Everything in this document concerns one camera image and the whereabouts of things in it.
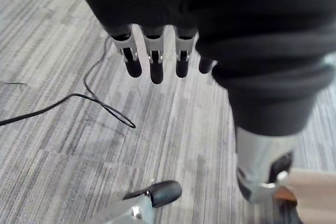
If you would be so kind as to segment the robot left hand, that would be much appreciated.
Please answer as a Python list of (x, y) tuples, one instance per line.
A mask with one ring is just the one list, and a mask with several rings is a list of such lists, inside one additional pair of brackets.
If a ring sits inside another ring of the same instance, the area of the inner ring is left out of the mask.
[(289, 176), (299, 133), (334, 79), (335, 0), (86, 0), (111, 36), (130, 24), (198, 33), (205, 71), (228, 92), (243, 197)]

